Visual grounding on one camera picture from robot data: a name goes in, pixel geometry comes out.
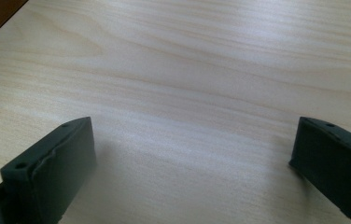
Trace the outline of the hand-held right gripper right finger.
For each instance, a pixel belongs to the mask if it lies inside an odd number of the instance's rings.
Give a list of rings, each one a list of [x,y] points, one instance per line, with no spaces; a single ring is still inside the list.
[[[351,132],[301,117],[289,165],[351,219]]]

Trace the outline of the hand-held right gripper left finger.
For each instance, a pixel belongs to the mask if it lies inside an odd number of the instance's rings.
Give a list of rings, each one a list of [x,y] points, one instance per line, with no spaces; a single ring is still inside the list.
[[[0,169],[6,224],[57,224],[95,167],[91,119],[60,125]]]

